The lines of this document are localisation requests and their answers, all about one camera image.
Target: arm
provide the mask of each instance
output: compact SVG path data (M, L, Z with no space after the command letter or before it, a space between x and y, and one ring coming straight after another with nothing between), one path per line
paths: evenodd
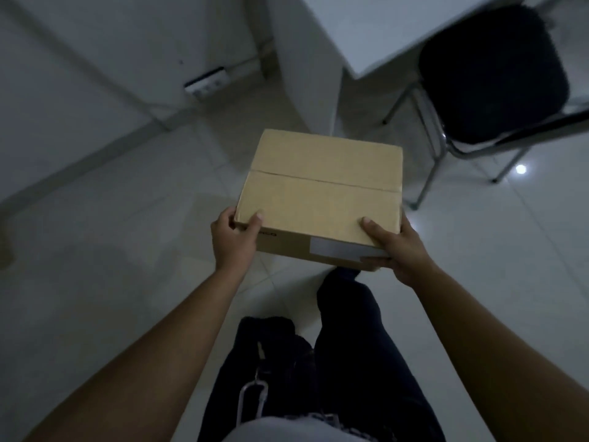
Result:
M169 315L80 386L28 436L48 440L169 440L256 251L261 215L211 223L217 267Z
M589 393L528 346L430 259L403 214L400 234L364 218L362 228L415 290L462 383L498 441L589 440Z

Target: hand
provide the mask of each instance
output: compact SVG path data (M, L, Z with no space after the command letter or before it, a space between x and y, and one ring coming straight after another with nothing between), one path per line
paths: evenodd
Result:
M362 258L362 261L373 266L391 268L396 278L405 285L413 288L424 274L436 267L423 246L419 234L411 228L411 223L407 220L404 211L401 211L399 234L388 232L368 217L360 221L360 226L366 234L379 241L390 254L389 258Z
M225 209L219 218L211 223L213 252L217 270L237 270L245 276L256 252L256 238L263 216L258 211L250 219L247 229L240 231L232 226L235 207Z

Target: metal chair frame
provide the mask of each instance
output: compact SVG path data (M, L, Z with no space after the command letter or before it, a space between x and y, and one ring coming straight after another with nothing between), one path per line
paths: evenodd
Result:
M428 110L426 113L433 118L434 127L436 128L437 132L436 140L438 141L438 149L436 149L436 146L433 143L432 136L423 117L423 111L419 107L418 101L415 97L417 93L422 95L423 101L426 104L426 109ZM419 120L421 121L428 135L428 146L433 158L433 167L429 171L429 175L425 180L425 184L423 185L417 200L413 203L409 203L409 207L413 210L417 210L423 203L423 199L429 192L432 182L442 164L442 161L446 155L448 155L448 153L461 160L472 160L478 157L496 155L518 149L518 152L514 155L510 162L507 163L503 170L499 172L497 177L491 180L491 183L498 184L521 160L521 158L526 155L526 153L528 153L530 149L536 144L589 130L589 110L583 110L581 112L576 112L569 115L557 114L551 117L548 122L542 122L541 124L537 124L531 128L512 132L508 136L501 138L495 141L493 144L490 144L489 146L482 149L465 152L459 149L455 145L452 138L446 133L444 124L434 109L427 91L425 88L423 88L421 81L413 82L405 88L405 90L393 104L391 110L389 110L387 116L385 116L385 118L382 120L383 125L387 125L391 121L395 113L397 113L399 110L399 107L401 107L401 105L408 98L412 101L414 108L418 113Z

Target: left hand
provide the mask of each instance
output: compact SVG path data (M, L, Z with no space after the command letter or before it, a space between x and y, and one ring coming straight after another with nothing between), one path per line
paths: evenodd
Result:
M232 227L235 207L225 209L215 222L211 223L213 252L217 270L237 270L244 276L252 264L256 252L256 238L263 222L261 211L250 219L247 229L240 231Z

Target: white label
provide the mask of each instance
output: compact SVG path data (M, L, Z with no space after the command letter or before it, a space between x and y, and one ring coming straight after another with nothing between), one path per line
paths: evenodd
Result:
M318 256L353 260L354 262L359 262L361 257L388 257L387 252L380 248L358 243L338 242L337 240L320 237L311 237L309 252Z

